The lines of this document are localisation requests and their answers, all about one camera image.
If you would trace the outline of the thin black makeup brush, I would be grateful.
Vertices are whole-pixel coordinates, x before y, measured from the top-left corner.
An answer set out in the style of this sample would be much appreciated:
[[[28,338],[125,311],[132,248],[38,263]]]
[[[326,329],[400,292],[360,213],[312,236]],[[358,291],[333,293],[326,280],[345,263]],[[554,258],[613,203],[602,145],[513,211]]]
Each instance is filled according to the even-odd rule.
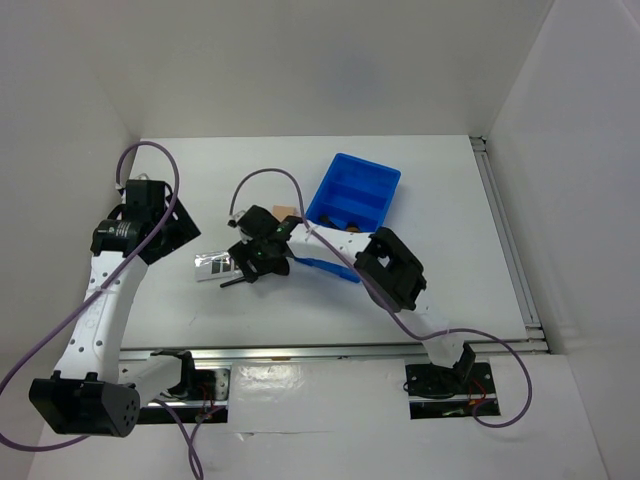
[[[333,229],[347,230],[349,228],[349,223],[347,221],[329,215],[321,215],[319,217],[319,222]]]

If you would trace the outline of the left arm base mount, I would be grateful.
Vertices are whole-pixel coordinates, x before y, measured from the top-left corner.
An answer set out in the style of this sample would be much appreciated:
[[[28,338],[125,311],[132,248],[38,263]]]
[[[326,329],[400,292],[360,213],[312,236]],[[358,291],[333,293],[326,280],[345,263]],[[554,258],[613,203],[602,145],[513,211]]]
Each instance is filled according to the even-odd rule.
[[[137,424],[166,425],[175,422],[158,400],[164,402],[187,426],[198,422],[226,423],[230,390],[230,365],[195,364],[185,382],[165,387],[151,394],[148,400],[143,400]]]

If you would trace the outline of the black fan makeup brush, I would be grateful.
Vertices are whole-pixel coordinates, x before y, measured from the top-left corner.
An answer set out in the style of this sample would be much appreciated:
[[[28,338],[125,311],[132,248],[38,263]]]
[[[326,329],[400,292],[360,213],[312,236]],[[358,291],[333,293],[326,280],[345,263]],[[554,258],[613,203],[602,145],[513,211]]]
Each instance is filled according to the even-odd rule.
[[[257,282],[259,279],[263,278],[263,277],[268,277],[268,276],[281,276],[281,277],[286,277],[288,276],[288,273],[274,273],[274,272],[269,272],[263,275],[254,275],[254,276],[245,276],[242,275],[238,278],[234,278],[232,280],[228,280],[225,281],[223,283],[221,283],[219,285],[220,288],[228,288],[234,285],[238,285],[238,284],[242,284],[242,283],[248,283],[248,284],[253,284],[255,282]]]

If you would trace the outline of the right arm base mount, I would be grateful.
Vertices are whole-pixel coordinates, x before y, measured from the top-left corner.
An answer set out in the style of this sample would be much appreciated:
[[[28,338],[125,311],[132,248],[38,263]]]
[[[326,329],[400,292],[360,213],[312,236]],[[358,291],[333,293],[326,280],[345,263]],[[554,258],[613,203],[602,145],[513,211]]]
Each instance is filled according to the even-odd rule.
[[[488,362],[473,365],[469,378],[460,383],[449,371],[432,364],[408,364],[403,390],[408,395],[412,420],[500,415],[493,373]]]

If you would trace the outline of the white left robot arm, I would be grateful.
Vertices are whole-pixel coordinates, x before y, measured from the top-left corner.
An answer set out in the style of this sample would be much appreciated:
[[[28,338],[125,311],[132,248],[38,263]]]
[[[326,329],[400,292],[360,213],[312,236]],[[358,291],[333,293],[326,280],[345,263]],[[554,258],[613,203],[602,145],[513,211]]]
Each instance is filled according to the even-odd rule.
[[[150,265],[200,232],[163,181],[127,181],[123,201],[93,232],[85,298],[62,357],[50,377],[36,379],[29,399],[61,435],[126,437],[141,409],[162,393],[196,390],[190,352],[160,349],[135,367],[119,363],[134,297]]]

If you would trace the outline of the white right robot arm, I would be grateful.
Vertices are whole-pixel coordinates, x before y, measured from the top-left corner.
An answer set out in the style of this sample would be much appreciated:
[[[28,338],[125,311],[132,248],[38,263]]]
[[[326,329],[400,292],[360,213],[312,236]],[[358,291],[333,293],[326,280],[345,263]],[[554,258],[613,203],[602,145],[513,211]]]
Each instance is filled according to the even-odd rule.
[[[449,328],[427,289],[422,263],[392,230],[353,233],[298,216],[280,221],[257,205],[231,216],[228,225],[240,234],[229,255],[246,282],[268,274],[288,275],[290,259],[344,266],[377,306],[393,313],[407,334],[422,343],[437,366],[441,388],[457,392],[469,383],[475,354]]]

